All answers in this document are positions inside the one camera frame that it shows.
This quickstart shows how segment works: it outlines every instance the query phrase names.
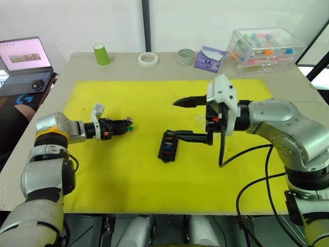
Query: robotic arm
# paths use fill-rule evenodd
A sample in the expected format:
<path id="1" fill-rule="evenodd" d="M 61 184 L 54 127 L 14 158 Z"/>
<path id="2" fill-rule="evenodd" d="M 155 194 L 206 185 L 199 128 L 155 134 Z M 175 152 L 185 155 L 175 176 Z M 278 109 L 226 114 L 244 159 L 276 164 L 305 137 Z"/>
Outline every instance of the robotic arm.
<path id="1" fill-rule="evenodd" d="M 285 192 L 290 218 L 303 224 L 307 244 L 329 246 L 329 130 L 300 114 L 289 101 L 269 99 L 236 102 L 236 90 L 225 75 L 210 82 L 206 96 L 183 98 L 181 107 L 206 105 L 206 132 L 173 131 L 188 142 L 212 144 L 213 132 L 221 132 L 219 165 L 223 166 L 225 135 L 234 130 L 269 140 L 286 170 Z"/>
<path id="2" fill-rule="evenodd" d="M 131 128 L 130 118 L 100 118 L 103 110 L 103 105 L 96 104 L 90 123 L 69 120 L 60 112 L 38 119 L 34 147 L 21 179 L 26 201 L 9 214 L 0 228 L 1 247 L 62 246 L 63 196 L 76 185 L 68 144 L 93 137 L 111 139 Z"/>

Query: floor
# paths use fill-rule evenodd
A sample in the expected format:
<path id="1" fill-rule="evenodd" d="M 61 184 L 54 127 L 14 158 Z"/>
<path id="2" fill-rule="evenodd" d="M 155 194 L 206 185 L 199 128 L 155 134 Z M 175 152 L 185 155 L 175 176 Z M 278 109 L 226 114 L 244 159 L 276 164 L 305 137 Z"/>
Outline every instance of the floor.
<path id="1" fill-rule="evenodd" d="M 183 244 L 184 234 L 182 232 L 182 215 L 156 215 L 156 233 L 153 240 L 153 245 L 160 244 Z M 245 247 L 246 241 L 244 232 L 240 230 L 236 217 L 234 216 L 207 216 L 210 221 L 217 238 L 221 244 L 221 247 L 225 246 L 224 236 L 215 223 L 218 222 L 222 228 L 228 247 Z M 134 219 L 132 215 L 119 215 L 115 220 L 115 227 L 111 238 L 105 236 L 97 245 L 95 236 L 97 235 L 98 228 L 94 227 L 94 222 L 97 221 L 95 216 L 85 215 L 66 215 L 66 221 L 70 228 L 70 243 L 69 247 L 114 247 L 117 245 L 121 235 L 129 223 Z M 288 216 L 285 219 L 296 231 L 295 226 L 290 222 Z M 264 246 L 274 247 L 292 247 L 295 244 L 289 239 L 289 237 L 283 232 L 278 225 L 274 216 L 260 216 L 253 218 L 254 229 L 258 239 Z"/>

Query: white tape roll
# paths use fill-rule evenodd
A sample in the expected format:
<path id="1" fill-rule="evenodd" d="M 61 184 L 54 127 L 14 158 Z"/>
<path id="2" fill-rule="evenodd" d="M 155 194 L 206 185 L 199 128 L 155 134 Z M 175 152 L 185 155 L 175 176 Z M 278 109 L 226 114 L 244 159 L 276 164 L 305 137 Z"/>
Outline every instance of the white tape roll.
<path id="1" fill-rule="evenodd" d="M 139 65 L 143 67 L 154 67 L 159 63 L 159 57 L 153 52 L 145 52 L 137 58 Z"/>

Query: yellow mat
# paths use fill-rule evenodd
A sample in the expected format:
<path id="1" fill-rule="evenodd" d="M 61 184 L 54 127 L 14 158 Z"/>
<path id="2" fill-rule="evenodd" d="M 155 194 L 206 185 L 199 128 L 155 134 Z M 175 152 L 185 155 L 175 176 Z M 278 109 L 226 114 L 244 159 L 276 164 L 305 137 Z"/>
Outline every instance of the yellow mat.
<path id="1" fill-rule="evenodd" d="M 66 105 L 72 120 L 90 121 L 96 102 L 105 105 L 102 117 L 133 119 L 134 130 L 104 142 L 87 140 L 69 145 L 80 162 L 75 190 L 64 199 L 65 212 L 75 213 L 219 213 L 235 214 L 238 192 L 264 177 L 268 148 L 249 152 L 224 168 L 218 167 L 219 134 L 214 145 L 179 141 L 176 161 L 157 158 L 163 132 L 193 130 L 204 133 L 205 106 L 181 108 L 179 98 L 204 95 L 207 80 L 198 81 L 81 81 Z M 238 99 L 263 100 L 271 93 L 261 80 L 232 80 Z M 227 159 L 268 141 L 244 132 L 226 139 Z M 270 174 L 284 171 L 276 151 Z M 286 211 L 284 178 L 271 181 L 278 211 Z M 241 198 L 244 213 L 270 213 L 265 182 L 252 186 Z"/>

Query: laptop screen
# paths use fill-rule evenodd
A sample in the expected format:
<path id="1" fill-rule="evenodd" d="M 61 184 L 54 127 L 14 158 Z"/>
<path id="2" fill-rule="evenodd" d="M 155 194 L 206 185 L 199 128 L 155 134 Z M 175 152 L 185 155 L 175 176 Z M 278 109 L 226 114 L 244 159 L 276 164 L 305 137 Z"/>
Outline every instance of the laptop screen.
<path id="1" fill-rule="evenodd" d="M 38 37 L 0 41 L 0 57 L 8 71 L 51 67 Z"/>

